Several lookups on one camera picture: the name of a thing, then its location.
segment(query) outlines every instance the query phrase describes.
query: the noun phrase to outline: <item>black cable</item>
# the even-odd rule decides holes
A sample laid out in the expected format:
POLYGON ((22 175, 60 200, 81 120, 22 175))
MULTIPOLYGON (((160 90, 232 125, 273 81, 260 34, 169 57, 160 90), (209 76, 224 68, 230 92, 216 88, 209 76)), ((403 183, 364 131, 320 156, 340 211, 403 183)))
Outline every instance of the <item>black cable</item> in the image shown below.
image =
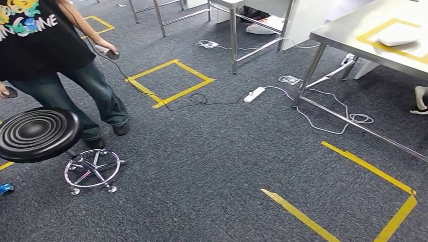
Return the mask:
MULTIPOLYGON (((80 31, 82 31, 82 27, 80 27, 80 25, 79 25, 79 22, 77 21, 77 19, 76 19, 76 17, 71 13, 71 11, 62 3, 62 2, 59 2, 59 3, 61 3, 61 5, 69 12, 69 14, 71 15, 71 16, 73 16, 73 19, 74 19, 74 21, 76 22, 76 24, 77 24, 77 27, 79 27, 79 30, 80 31)), ((106 59, 106 60, 108 60, 108 61, 110 61, 111 63, 113 63, 115 66, 116 66, 116 68, 119 70, 119 72, 122 74, 122 76, 125 78, 125 80, 127 80, 128 79, 128 77, 123 73, 123 71, 122 71, 122 69, 120 68, 120 66, 116 63, 116 62, 114 62, 114 61, 112 61, 111 59, 109 59, 108 57, 106 57, 105 55, 103 55, 103 54, 100 54, 96 49, 95 49, 95 47, 93 46, 93 44, 92 44, 92 42, 89 40, 89 38, 86 38, 87 40, 88 40, 88 43, 89 43, 89 45, 92 47, 92 49, 93 49, 93 51, 96 53, 96 54, 98 54, 99 56, 101 56, 101 57, 103 57, 104 59, 106 59)), ((157 96, 156 94, 152 94, 152 93, 146 93, 146 92, 143 92, 143 91, 141 91, 139 88, 137 88, 134 84, 132 84, 131 82, 129 82, 130 84, 131 84, 131 86, 133 87, 133 88, 135 88, 135 90, 137 90, 138 92, 140 92, 140 93, 143 93, 143 94, 146 94, 146 95, 152 95, 152 96, 155 96, 155 97, 157 97, 157 98, 159 98, 159 100, 164 104, 164 106, 169 110, 169 111, 177 111, 177 110, 179 110, 179 109, 183 109, 183 108, 186 108, 186 107, 192 107, 192 106, 200 106, 200 105, 230 105, 230 104, 236 104, 236 103, 238 103, 241 99, 242 99, 242 97, 244 97, 244 95, 242 95, 242 96, 240 96, 239 98, 238 98, 238 100, 236 100, 236 101, 234 101, 234 102, 229 102, 229 103, 208 103, 208 99, 207 99, 207 97, 205 97, 205 95, 203 95, 203 94, 201 94, 201 93, 193 93, 192 95, 190 95, 190 97, 189 97, 189 100, 190 101, 192 101, 192 102, 197 102, 196 104, 189 104, 189 105, 185 105, 185 106, 182 106, 182 107, 179 107, 179 108, 176 108, 176 109, 171 109, 165 102, 164 102, 164 100, 161 98, 161 97, 159 97, 159 96, 157 96), (203 98, 204 98, 204 101, 203 102, 201 102, 201 101, 196 101, 196 100, 192 100, 192 97, 194 97, 194 96, 196 96, 196 95, 200 95, 200 96, 202 96, 203 98)))

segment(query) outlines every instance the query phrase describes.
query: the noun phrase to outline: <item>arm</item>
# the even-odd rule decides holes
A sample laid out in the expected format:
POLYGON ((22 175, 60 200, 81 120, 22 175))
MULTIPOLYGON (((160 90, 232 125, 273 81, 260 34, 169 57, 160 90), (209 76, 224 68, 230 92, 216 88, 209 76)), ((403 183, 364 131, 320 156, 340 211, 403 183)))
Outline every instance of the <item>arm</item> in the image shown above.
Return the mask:
POLYGON ((114 53, 119 54, 116 47, 101 38, 68 0, 57 0, 57 3, 68 20, 86 36, 92 39, 95 44, 111 49, 114 53))

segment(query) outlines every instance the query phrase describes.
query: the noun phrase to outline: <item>chrome stool base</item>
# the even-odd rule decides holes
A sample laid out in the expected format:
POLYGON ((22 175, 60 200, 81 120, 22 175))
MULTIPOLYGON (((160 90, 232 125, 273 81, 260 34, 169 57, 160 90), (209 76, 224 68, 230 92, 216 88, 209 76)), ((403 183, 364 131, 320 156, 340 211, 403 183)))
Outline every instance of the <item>chrome stool base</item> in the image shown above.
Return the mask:
POLYGON ((68 182, 68 184, 71 185, 71 194, 72 195, 77 195, 80 193, 80 188, 94 188, 94 187, 98 187, 98 186, 105 186, 108 190, 109 193, 114 193, 117 190, 117 187, 115 186, 110 186, 109 182, 116 176, 116 174, 119 171, 119 168, 121 165, 125 164, 124 160, 121 160, 116 153, 112 152, 112 151, 108 151, 105 149, 100 149, 100 150, 88 150, 85 152, 82 152, 80 154, 76 154, 73 151, 67 151, 66 152, 71 160, 70 162, 67 164, 65 170, 64 170, 64 177, 66 179, 66 181, 68 182), (95 158, 92 162, 89 162, 87 159, 85 159, 85 156, 91 153, 95 153, 95 158), (113 158, 113 161, 108 163, 108 164, 104 164, 104 165, 98 165, 98 158, 100 155, 110 155, 113 158), (107 178, 104 179, 104 177, 102 177, 102 175, 99 173, 100 171, 106 170, 108 168, 115 168, 115 171, 113 172, 113 174, 107 178), (83 169, 86 170, 86 172, 79 178, 77 179, 75 182, 72 182, 69 179, 69 172, 70 171, 74 171, 76 169, 83 169), (93 184, 93 185, 79 185, 85 178, 87 178, 89 175, 94 174, 99 180, 99 183, 93 184))

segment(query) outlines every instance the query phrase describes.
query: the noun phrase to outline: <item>black stool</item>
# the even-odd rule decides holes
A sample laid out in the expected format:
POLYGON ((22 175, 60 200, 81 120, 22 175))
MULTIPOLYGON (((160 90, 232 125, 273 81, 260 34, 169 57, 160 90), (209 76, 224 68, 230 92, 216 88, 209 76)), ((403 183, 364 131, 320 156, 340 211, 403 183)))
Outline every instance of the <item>black stool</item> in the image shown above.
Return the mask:
POLYGON ((109 193, 114 193, 117 188, 110 186, 108 182, 115 177, 121 164, 125 162, 114 152, 104 149, 74 153, 70 149, 79 141, 81 134, 82 126, 74 113, 59 108, 36 108, 17 114, 0 126, 0 157, 15 163, 36 163, 66 153, 71 160, 66 166, 64 176, 72 186, 72 195, 79 194, 79 188, 101 185, 104 185, 109 193), (90 153, 95 153, 92 162, 84 158, 90 153), (97 165, 99 156, 107 154, 114 161, 97 165), (115 167, 115 171, 109 178, 104 179, 100 171, 110 167, 115 167), (76 169, 86 172, 73 183, 69 179, 69 171, 76 169), (100 182, 87 186, 79 185, 90 174, 94 174, 100 182))

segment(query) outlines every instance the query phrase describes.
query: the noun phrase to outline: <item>blue object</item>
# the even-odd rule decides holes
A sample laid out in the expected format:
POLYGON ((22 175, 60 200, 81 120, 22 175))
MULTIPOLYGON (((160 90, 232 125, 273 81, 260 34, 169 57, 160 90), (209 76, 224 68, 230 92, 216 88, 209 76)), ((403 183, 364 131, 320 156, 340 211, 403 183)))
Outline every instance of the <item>blue object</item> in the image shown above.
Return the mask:
POLYGON ((10 183, 0 185, 0 196, 7 195, 13 191, 13 186, 10 183))

